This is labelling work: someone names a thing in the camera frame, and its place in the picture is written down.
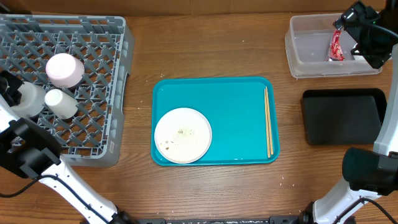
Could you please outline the grey metal bowl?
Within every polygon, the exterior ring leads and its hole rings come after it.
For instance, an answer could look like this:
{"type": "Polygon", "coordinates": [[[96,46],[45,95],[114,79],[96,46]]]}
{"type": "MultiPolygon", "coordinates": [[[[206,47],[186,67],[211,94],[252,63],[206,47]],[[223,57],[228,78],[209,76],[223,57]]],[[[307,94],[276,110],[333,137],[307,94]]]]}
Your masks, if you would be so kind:
{"type": "Polygon", "coordinates": [[[22,95],[20,104],[11,107],[16,115],[21,118],[33,118],[44,109],[46,92],[41,86],[24,82],[18,91],[22,95]]]}

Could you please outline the red sauce packet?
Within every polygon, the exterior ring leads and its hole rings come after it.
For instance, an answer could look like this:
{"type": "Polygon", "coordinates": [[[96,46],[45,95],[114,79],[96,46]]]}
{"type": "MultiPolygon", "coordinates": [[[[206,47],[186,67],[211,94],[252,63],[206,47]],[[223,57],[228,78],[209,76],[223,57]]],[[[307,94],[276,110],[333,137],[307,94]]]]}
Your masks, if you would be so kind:
{"type": "Polygon", "coordinates": [[[331,61],[343,61],[345,59],[343,51],[340,45],[340,30],[335,30],[329,44],[326,60],[331,61]]]}

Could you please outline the small white bowl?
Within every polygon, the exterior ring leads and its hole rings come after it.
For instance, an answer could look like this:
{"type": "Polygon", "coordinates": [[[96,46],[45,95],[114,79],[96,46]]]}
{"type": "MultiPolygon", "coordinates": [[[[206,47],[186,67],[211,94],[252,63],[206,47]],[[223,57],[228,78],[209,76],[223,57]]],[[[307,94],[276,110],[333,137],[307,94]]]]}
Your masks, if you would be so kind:
{"type": "Polygon", "coordinates": [[[85,68],[83,63],[76,57],[66,53],[59,53],[48,60],[45,72],[54,86],[72,88],[80,83],[85,68]]]}

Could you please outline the white cup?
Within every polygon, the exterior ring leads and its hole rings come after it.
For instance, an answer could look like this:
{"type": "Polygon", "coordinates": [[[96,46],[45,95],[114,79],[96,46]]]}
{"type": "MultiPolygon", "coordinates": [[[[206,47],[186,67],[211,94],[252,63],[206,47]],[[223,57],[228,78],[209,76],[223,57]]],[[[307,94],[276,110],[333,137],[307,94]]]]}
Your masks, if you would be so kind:
{"type": "Polygon", "coordinates": [[[70,119],[78,111],[77,100],[59,89],[52,89],[45,94],[45,104],[60,119],[70,119]]]}

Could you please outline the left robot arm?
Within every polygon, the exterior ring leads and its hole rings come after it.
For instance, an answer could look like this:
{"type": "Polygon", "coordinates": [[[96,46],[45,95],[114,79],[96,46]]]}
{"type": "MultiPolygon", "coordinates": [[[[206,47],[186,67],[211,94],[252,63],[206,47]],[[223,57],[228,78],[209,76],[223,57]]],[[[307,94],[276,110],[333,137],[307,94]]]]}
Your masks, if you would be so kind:
{"type": "Polygon", "coordinates": [[[21,100],[23,81],[1,71],[1,167],[62,196],[87,223],[135,223],[136,220],[93,190],[61,156],[61,145],[30,119],[11,109],[21,100]]]}

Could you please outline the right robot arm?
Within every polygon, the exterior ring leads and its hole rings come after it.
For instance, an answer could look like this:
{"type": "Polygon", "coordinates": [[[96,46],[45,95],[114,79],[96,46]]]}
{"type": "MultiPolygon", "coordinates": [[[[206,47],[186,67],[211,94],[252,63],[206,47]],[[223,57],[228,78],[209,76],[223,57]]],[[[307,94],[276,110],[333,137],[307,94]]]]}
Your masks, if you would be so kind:
{"type": "Polygon", "coordinates": [[[397,1],[383,10],[356,1],[333,23],[356,41],[351,51],[372,68],[392,59],[392,81],[381,130],[373,149],[349,148],[343,157],[342,178],[322,198],[300,213],[297,223],[354,223],[353,214],[371,203],[390,220],[396,220],[376,199],[397,190],[397,1]]]}

